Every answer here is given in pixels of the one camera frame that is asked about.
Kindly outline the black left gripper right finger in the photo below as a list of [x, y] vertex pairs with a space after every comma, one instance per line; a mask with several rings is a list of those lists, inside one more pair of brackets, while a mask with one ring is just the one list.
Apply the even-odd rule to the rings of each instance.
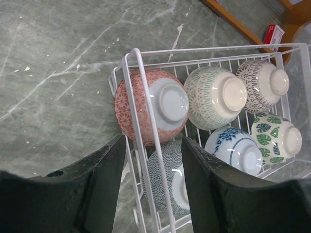
[[308, 233], [311, 182], [274, 183], [246, 174], [182, 138], [182, 159], [196, 233]]

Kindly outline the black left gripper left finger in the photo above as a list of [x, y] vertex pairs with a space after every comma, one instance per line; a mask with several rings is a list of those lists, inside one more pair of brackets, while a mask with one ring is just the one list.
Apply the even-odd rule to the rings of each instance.
[[47, 176], [0, 173], [3, 233], [110, 233], [125, 159], [125, 136]]

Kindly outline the blue floral white bowl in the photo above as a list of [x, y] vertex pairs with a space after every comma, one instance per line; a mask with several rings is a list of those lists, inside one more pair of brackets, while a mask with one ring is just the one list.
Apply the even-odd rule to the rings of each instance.
[[208, 138], [204, 149], [232, 167], [256, 176], [262, 169], [263, 157], [254, 139], [245, 131], [224, 126]]

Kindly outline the white wire dish rack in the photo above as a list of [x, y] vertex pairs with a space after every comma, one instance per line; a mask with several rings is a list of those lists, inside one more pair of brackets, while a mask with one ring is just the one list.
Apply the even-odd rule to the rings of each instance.
[[[265, 168], [259, 176], [271, 181], [308, 178], [311, 175], [311, 47], [304, 43], [281, 45], [277, 52], [269, 45], [225, 46], [200, 49], [146, 51], [141, 53], [143, 65], [172, 71], [180, 80], [194, 68], [203, 65], [235, 71], [242, 62], [262, 59], [275, 62], [290, 78], [290, 90], [271, 112], [294, 122], [303, 136], [302, 151], [288, 161]], [[142, 192], [142, 169], [137, 146], [126, 141], [126, 160], [135, 195], [131, 216], [139, 233], [168, 233], [169, 215], [150, 210]]]

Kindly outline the teal pattern cream bowl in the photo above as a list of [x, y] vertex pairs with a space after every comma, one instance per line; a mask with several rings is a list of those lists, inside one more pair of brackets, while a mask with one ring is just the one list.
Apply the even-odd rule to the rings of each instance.
[[200, 67], [186, 79], [188, 118], [197, 128], [215, 130], [231, 123], [246, 104], [247, 90], [241, 79], [220, 67]]

